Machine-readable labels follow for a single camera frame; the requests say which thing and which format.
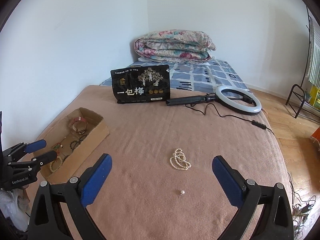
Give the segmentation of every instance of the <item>black snack package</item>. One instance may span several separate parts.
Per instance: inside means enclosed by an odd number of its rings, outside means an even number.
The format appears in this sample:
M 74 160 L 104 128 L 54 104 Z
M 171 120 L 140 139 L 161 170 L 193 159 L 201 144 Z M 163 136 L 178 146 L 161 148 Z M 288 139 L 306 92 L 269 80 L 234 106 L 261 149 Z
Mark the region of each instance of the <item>black snack package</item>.
M 170 98 L 169 65 L 111 70 L 111 78 L 118 104 L 149 103 Z

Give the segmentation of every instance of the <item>bed sheet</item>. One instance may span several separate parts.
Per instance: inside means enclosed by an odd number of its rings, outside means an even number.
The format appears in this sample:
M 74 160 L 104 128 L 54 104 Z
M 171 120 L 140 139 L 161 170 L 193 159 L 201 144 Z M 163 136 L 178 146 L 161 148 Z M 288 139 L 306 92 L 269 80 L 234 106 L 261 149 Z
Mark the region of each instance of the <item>bed sheet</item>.
M 200 92 L 171 93 L 176 98 Z M 222 114 L 249 118 L 221 104 L 215 106 Z M 237 211 L 212 172 L 212 159 L 217 155 L 244 178 L 267 186 L 281 182 L 290 194 L 284 159 L 273 134 L 237 118 L 220 118 L 213 107 L 203 116 L 160 101 L 121 105 L 111 87 L 89 86 L 38 139 L 79 107 L 101 114 L 110 130 L 74 174 L 79 177 L 103 153 L 112 156 L 112 170 L 94 203 L 87 207 L 106 239 L 217 239 Z M 262 112 L 254 119 L 270 127 Z M 176 148 L 182 148 L 191 163 L 188 171 L 170 165 Z M 44 180 L 40 173 L 37 177 L 38 181 L 27 188 L 31 203 Z M 65 207 L 70 231 L 75 240 L 81 239 Z M 261 208 L 257 208 L 243 239 L 250 238 Z
M 172 89 L 215 93 L 218 86 L 229 85 L 249 91 L 236 71 L 223 60 L 213 59 L 205 64 L 137 61 L 129 67 L 154 65 L 169 65 Z M 112 86 L 111 78 L 101 86 Z

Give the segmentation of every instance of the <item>floral quilt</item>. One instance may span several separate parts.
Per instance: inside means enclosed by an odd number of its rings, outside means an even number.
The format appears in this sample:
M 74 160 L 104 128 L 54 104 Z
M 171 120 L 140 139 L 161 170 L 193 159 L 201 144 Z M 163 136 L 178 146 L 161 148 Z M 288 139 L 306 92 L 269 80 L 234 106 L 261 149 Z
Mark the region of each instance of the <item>floral quilt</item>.
M 196 64 L 210 61 L 216 46 L 204 32 L 168 30 L 145 34 L 136 40 L 134 49 L 144 62 Z

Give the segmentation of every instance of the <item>white plastic bag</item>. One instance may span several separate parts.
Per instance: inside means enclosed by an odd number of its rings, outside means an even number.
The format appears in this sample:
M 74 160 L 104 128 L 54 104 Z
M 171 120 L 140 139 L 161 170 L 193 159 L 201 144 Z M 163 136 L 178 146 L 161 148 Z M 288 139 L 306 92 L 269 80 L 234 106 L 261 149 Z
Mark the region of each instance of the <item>white plastic bag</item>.
M 4 191 L 0 189 L 0 209 L 5 218 L 10 217 L 14 226 L 23 232 L 27 231 L 29 217 L 26 214 L 28 200 L 24 200 L 23 190 Z

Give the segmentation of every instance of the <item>ring light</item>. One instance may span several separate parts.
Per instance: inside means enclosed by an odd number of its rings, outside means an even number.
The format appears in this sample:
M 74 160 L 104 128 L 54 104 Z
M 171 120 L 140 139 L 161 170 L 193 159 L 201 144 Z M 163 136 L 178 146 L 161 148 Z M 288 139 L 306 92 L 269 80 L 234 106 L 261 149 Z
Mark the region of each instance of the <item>ring light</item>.
M 254 106 L 241 105 L 235 102 L 234 100 L 227 98 L 222 92 L 232 92 L 241 96 L 247 96 L 253 100 Z M 220 104 L 240 114 L 256 115 L 261 111 L 262 108 L 259 99 L 257 99 L 252 93 L 242 88 L 232 86 L 220 86 L 216 88 L 216 96 L 216 100 Z

